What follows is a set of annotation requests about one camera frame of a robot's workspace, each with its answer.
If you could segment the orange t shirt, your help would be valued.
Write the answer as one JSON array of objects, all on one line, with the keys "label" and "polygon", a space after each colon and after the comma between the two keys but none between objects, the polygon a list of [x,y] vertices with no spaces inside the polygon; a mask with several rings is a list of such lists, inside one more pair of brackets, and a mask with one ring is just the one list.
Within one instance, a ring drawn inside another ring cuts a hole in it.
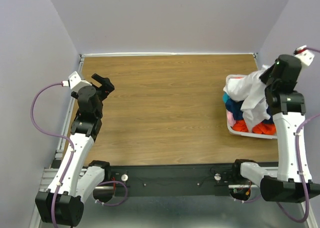
[{"label": "orange t shirt", "polygon": [[[244,120],[237,120],[233,125],[232,129],[237,132],[249,133],[249,130]],[[274,124],[265,124],[261,122],[257,124],[255,127],[253,127],[251,132],[254,134],[272,136],[276,134],[276,126]]]}]

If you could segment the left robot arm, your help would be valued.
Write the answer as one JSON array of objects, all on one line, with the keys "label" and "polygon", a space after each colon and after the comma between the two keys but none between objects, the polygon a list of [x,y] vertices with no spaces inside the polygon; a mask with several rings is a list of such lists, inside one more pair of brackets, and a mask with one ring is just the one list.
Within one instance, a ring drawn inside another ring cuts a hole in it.
[{"label": "left robot arm", "polygon": [[60,136],[68,142],[60,167],[46,191],[38,192],[35,198],[41,220],[55,228],[60,225],[76,227],[82,219],[85,202],[95,187],[107,185],[111,179],[110,165],[105,161],[94,161],[81,175],[86,157],[102,127],[103,101],[115,89],[109,78],[96,73],[91,77],[100,86],[88,82],[77,72],[60,83],[70,88],[78,110],[70,127],[70,136]]}]

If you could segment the teal t shirt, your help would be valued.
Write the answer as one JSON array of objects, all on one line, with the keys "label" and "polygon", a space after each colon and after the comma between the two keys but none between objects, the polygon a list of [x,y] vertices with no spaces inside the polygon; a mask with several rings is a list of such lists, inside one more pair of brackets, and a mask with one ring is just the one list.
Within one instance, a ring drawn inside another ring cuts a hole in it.
[{"label": "teal t shirt", "polygon": [[226,104],[231,98],[229,97],[229,95],[224,92],[223,96],[222,96],[222,101]]}]

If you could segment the pink t shirt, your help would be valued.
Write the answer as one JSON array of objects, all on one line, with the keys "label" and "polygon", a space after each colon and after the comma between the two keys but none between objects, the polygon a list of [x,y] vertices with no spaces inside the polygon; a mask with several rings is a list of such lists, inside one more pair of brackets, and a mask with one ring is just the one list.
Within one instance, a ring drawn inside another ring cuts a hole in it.
[{"label": "pink t shirt", "polygon": [[230,127],[233,127],[236,123],[236,120],[233,117],[233,113],[230,111],[226,112],[227,122],[230,125]]}]

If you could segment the aluminium table frame rail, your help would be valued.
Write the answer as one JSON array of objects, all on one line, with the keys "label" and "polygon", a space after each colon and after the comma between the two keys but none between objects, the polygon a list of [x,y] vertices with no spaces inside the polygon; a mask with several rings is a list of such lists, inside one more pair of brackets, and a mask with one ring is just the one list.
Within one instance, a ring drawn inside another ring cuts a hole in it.
[{"label": "aluminium table frame rail", "polygon": [[[80,73],[83,68],[85,55],[79,54],[78,56],[79,56],[79,59],[76,62],[76,64],[77,64],[76,71],[78,73]],[[68,96],[67,104],[68,104],[67,110],[62,113],[62,117],[64,118],[62,128],[60,131],[60,135],[62,135],[62,136],[67,136],[68,129],[69,129],[70,123],[71,123],[72,111],[73,111],[74,104],[75,104],[75,100],[70,95]],[[45,185],[45,183],[44,183],[45,175],[50,175],[50,174],[52,175],[53,173],[56,173],[58,171],[58,168],[60,167],[62,159],[63,159],[63,151],[65,149],[65,144],[66,144],[66,140],[59,137],[58,143],[57,143],[57,146],[56,146],[56,149],[54,152],[53,160],[52,160],[51,164],[49,165],[49,167],[44,168],[44,170],[43,170],[42,177],[40,180],[40,188],[39,188],[40,191],[45,190],[45,189],[43,189],[44,185]],[[42,224],[43,224],[43,222],[41,220],[38,209],[35,205],[34,210],[32,212],[29,228],[41,228]]]}]

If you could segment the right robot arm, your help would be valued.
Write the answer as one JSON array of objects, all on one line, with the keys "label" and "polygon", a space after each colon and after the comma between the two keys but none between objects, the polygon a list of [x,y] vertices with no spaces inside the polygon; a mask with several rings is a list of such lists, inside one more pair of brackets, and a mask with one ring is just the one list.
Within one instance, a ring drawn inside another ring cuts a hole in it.
[{"label": "right robot arm", "polygon": [[302,203],[320,194],[320,186],[313,183],[306,158],[305,99],[295,91],[301,70],[310,66],[314,57],[309,50],[281,54],[259,77],[265,84],[266,102],[276,128],[277,172],[270,172],[253,160],[237,159],[230,179],[236,184],[250,180],[267,202]]}]

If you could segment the white plastic laundry basket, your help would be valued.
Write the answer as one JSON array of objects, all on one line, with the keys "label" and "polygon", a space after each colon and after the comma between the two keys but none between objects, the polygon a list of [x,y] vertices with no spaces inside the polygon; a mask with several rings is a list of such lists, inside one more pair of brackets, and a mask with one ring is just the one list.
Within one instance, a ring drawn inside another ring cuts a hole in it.
[{"label": "white plastic laundry basket", "polygon": [[[242,79],[246,77],[246,75],[243,74],[230,74],[226,77],[226,82],[227,83],[230,79]],[[231,135],[237,135],[237,136],[243,136],[243,137],[251,137],[251,138],[259,138],[259,139],[277,139],[277,134],[275,133],[274,135],[268,135],[268,134],[258,134],[258,133],[252,133],[252,132],[242,132],[242,131],[236,131],[234,130],[229,123],[229,117],[228,117],[229,112],[226,111],[226,126]]]}]

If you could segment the white t shirt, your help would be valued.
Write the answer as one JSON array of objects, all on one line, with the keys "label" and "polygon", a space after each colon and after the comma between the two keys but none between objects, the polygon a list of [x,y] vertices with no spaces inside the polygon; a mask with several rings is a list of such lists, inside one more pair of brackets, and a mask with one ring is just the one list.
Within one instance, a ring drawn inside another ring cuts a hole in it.
[{"label": "white t shirt", "polygon": [[264,69],[248,75],[231,74],[226,77],[223,91],[235,102],[242,102],[240,110],[249,132],[264,120],[269,120],[268,104],[265,96],[266,84],[260,76]]}]

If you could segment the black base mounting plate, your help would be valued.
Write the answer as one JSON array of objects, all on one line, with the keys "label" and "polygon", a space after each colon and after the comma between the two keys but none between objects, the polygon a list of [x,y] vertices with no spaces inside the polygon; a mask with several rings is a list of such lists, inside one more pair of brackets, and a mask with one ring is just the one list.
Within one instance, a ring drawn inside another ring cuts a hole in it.
[{"label": "black base mounting plate", "polygon": [[98,186],[96,199],[123,197],[230,196],[254,198],[260,190],[252,181],[232,175],[232,163],[182,165],[112,165],[106,180],[125,184]]}]

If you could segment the navy blue t shirt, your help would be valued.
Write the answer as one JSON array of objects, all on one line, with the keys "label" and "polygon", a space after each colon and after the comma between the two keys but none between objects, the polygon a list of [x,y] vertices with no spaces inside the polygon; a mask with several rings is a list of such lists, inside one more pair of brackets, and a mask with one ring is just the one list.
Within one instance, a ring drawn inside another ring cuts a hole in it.
[{"label": "navy blue t shirt", "polygon": [[[225,102],[225,107],[226,109],[232,113],[233,115],[233,118],[236,120],[236,121],[240,121],[240,120],[243,120],[243,111],[241,111],[241,106],[243,104],[243,101],[239,101],[239,102],[236,102],[230,98],[228,98]],[[270,119],[264,119],[262,121],[262,123],[264,124],[274,124],[273,122],[273,118],[271,116],[271,110],[270,108],[268,107],[267,108],[267,114],[270,115]]]}]

